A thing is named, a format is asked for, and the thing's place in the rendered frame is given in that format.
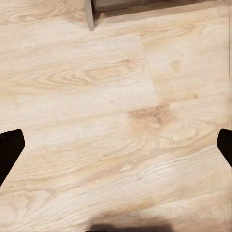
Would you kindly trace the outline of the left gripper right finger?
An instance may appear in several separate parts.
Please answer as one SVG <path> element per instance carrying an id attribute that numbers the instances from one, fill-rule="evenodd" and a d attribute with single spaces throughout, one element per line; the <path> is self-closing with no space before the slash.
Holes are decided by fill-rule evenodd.
<path id="1" fill-rule="evenodd" d="M 217 147 L 232 167 L 232 130 L 220 129 L 217 138 Z"/>

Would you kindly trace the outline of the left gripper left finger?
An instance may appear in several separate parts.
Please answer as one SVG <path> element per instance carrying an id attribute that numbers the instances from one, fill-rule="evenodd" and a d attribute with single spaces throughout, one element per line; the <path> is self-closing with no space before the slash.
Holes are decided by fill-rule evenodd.
<path id="1" fill-rule="evenodd" d="M 21 129 L 0 134 L 0 186 L 25 148 Z"/>

